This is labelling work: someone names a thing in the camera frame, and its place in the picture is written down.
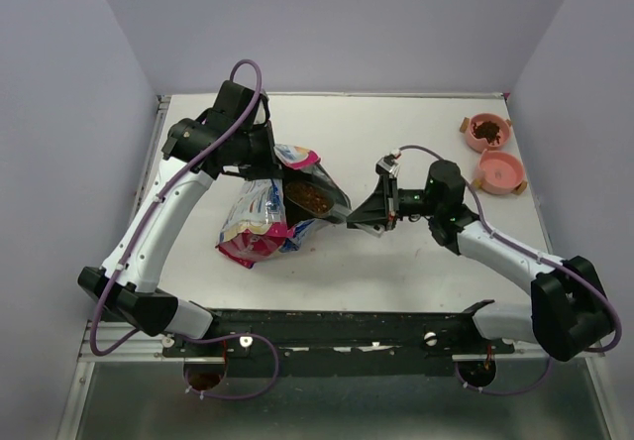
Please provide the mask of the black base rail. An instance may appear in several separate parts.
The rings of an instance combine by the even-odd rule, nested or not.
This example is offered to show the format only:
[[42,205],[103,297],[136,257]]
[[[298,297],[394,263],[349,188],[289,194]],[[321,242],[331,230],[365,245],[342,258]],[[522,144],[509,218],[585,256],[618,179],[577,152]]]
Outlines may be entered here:
[[346,312],[222,309],[213,313],[205,344],[177,336],[163,348],[168,359],[233,378],[448,376],[459,357],[482,361],[511,354],[501,340],[488,341],[463,312]]

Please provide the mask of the brown kibble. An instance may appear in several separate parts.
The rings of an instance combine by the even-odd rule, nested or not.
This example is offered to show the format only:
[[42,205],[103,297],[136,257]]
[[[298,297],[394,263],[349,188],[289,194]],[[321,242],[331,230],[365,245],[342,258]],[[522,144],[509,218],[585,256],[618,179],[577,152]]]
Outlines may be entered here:
[[334,204],[326,192],[307,181],[290,182],[284,193],[288,200],[316,216],[326,214]]
[[500,126],[494,121],[472,122],[471,131],[475,139],[484,139],[490,145],[500,143]]

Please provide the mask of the cat food bag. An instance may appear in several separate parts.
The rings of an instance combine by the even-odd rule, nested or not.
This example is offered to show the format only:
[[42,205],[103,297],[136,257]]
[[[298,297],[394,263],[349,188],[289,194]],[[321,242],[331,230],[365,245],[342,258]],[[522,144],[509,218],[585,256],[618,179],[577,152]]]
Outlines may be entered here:
[[330,223],[301,227],[298,233],[287,224],[282,183],[297,178],[316,179],[339,187],[310,149],[277,144],[274,152],[282,164],[283,177],[247,181],[220,230],[216,249],[225,257],[250,269],[272,257],[296,252],[303,242]]

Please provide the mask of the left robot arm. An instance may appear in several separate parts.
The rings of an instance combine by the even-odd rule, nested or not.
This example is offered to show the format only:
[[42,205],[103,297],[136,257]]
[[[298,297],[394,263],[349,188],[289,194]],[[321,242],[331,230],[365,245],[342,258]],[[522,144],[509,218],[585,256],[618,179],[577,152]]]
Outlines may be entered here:
[[172,125],[139,212],[106,260],[83,268],[79,286],[140,331],[184,336],[195,354],[212,354],[220,333],[211,312],[159,289],[160,275],[192,209],[225,167],[250,180],[281,174],[269,116],[265,94],[226,80],[212,107]]

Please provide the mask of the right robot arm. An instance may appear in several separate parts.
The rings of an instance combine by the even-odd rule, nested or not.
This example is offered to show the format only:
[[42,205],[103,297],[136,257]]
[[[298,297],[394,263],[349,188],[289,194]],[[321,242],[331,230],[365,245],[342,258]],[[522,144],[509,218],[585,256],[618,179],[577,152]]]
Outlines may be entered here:
[[589,350],[620,331],[596,271],[587,259],[541,255],[489,226],[464,202],[467,184],[459,167],[440,160],[429,167],[424,188],[403,189],[392,156],[375,166],[373,193],[347,217],[351,229],[381,235],[397,221],[423,218],[436,243],[483,264],[530,297],[527,305],[489,302],[456,328],[456,340],[475,353],[491,340],[507,339],[540,346],[558,361]]

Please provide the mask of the clear plastic scoop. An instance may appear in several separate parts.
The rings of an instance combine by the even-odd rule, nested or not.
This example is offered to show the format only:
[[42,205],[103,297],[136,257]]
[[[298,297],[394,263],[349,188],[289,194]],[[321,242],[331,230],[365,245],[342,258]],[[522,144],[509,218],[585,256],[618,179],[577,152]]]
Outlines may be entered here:
[[308,224],[315,228],[318,222],[345,225],[377,237],[384,232],[379,225],[353,222],[350,200],[332,184],[297,178],[285,180],[282,192],[286,221],[295,233]]

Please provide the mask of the brown kibble in bowl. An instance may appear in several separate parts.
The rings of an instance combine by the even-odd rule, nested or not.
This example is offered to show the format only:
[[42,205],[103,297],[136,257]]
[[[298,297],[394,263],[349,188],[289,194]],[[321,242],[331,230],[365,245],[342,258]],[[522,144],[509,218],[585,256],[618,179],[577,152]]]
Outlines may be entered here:
[[484,139],[490,145],[500,143],[500,126],[494,121],[472,122],[471,131],[475,139]]

